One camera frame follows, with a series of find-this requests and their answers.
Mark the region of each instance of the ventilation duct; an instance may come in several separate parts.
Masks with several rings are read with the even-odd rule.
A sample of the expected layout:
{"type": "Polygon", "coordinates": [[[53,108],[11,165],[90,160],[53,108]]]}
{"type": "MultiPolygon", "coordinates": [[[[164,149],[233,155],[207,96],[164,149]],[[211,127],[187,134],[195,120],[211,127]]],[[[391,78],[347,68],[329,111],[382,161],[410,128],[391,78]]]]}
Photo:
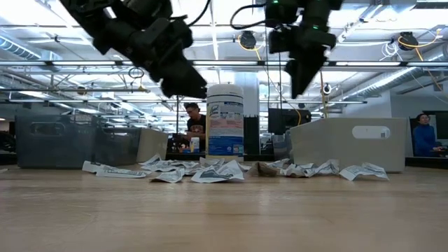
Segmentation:
{"type": "MultiPolygon", "coordinates": [[[[448,43],[436,47],[429,52],[425,53],[424,58],[426,61],[447,61],[448,60],[448,43]]],[[[422,77],[425,71],[421,67],[407,67],[399,71],[391,73],[382,73],[377,77],[365,82],[364,84],[356,87],[356,91],[348,92],[344,96],[338,96],[333,98],[334,101],[345,101],[353,99],[355,97],[371,97],[378,95],[379,93],[390,90],[396,86],[399,86],[408,81],[412,81],[414,78],[422,77]]]]}
{"type": "MultiPolygon", "coordinates": [[[[62,60],[58,54],[49,51],[33,48],[25,45],[21,41],[12,36],[0,34],[0,49],[13,53],[24,60],[42,60],[42,61],[57,61],[62,60]]],[[[60,69],[55,66],[42,66],[42,69],[59,71],[60,69]]]]}

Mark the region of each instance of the disinfecting wipes container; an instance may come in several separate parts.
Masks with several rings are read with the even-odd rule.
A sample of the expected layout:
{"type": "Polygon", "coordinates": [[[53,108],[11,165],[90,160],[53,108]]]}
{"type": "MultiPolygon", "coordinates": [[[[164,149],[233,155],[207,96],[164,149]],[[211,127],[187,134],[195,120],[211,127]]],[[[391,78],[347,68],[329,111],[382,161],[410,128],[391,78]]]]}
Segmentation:
{"type": "Polygon", "coordinates": [[[207,92],[206,149],[210,158],[242,160],[244,149],[243,90],[213,85],[207,92]]]}

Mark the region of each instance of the computer monitor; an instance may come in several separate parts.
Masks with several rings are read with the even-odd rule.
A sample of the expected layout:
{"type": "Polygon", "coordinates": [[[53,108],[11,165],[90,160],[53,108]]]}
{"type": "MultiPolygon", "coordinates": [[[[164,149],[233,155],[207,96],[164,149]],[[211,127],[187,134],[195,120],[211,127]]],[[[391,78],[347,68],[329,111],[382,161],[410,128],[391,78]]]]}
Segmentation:
{"type": "Polygon", "coordinates": [[[269,108],[267,131],[273,134],[285,134],[286,130],[299,125],[299,115],[301,115],[300,124],[311,122],[311,112],[305,109],[280,109],[269,108]]]}

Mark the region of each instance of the desk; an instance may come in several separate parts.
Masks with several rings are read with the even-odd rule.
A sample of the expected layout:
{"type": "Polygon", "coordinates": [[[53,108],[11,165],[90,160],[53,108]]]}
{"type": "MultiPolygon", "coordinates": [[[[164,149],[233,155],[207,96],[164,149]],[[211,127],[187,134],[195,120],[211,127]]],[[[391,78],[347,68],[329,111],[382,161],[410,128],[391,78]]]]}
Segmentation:
{"type": "Polygon", "coordinates": [[[448,171],[389,177],[169,184],[13,169],[0,174],[0,251],[444,251],[448,171]]]}

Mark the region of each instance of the crumpled newspaper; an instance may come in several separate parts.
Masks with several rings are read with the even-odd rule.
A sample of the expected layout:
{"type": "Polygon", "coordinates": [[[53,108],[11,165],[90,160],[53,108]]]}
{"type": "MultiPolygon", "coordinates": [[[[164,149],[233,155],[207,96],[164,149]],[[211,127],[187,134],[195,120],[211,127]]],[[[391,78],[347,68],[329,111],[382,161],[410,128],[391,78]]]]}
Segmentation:
{"type": "Polygon", "coordinates": [[[304,170],[313,167],[315,167],[314,164],[290,164],[288,168],[280,170],[280,175],[291,178],[303,178],[307,176],[304,170]]]}
{"type": "Polygon", "coordinates": [[[287,165],[288,162],[289,162],[289,158],[285,158],[285,159],[278,160],[275,162],[266,163],[266,165],[268,165],[269,167],[272,167],[272,168],[283,169],[283,168],[285,168],[285,165],[287,165]]]}
{"type": "Polygon", "coordinates": [[[363,163],[361,166],[352,165],[347,167],[343,169],[339,175],[350,181],[353,181],[358,175],[373,175],[381,179],[389,180],[384,168],[367,162],[363,163]]]}
{"type": "Polygon", "coordinates": [[[196,174],[196,172],[203,171],[205,169],[206,169],[205,167],[201,166],[185,169],[185,176],[193,176],[196,174]]]}
{"type": "Polygon", "coordinates": [[[305,176],[307,178],[311,178],[312,176],[316,174],[320,175],[338,175],[339,174],[339,160],[329,160],[327,162],[324,162],[319,167],[311,167],[308,169],[303,169],[303,172],[305,173],[305,176]]]}
{"type": "Polygon", "coordinates": [[[154,155],[150,160],[141,163],[141,168],[152,172],[170,172],[176,169],[192,169],[199,164],[196,162],[182,162],[175,160],[162,160],[159,154],[154,155]]]}
{"type": "Polygon", "coordinates": [[[243,171],[239,168],[238,162],[235,160],[222,166],[210,166],[202,171],[196,172],[191,178],[192,181],[197,183],[214,183],[231,179],[244,180],[243,171]]]}
{"type": "Polygon", "coordinates": [[[220,158],[220,159],[206,159],[203,157],[199,158],[199,163],[203,166],[203,167],[209,167],[211,165],[217,165],[217,166],[221,166],[224,165],[224,158],[220,158]]]}
{"type": "Polygon", "coordinates": [[[185,168],[177,169],[175,171],[163,172],[152,181],[164,181],[168,183],[177,183],[182,180],[185,175],[185,168]]]}
{"type": "Polygon", "coordinates": [[[105,164],[92,163],[84,161],[83,171],[95,173],[97,176],[109,178],[126,178],[126,179],[140,179],[146,177],[151,172],[148,171],[131,171],[128,169],[119,169],[105,164]]]}
{"type": "Polygon", "coordinates": [[[278,160],[271,163],[255,162],[247,171],[249,176],[277,176],[280,175],[281,170],[287,168],[288,158],[278,160]]]}
{"type": "Polygon", "coordinates": [[[271,167],[264,162],[255,162],[247,171],[249,176],[268,176],[274,177],[280,174],[280,168],[271,167]]]}

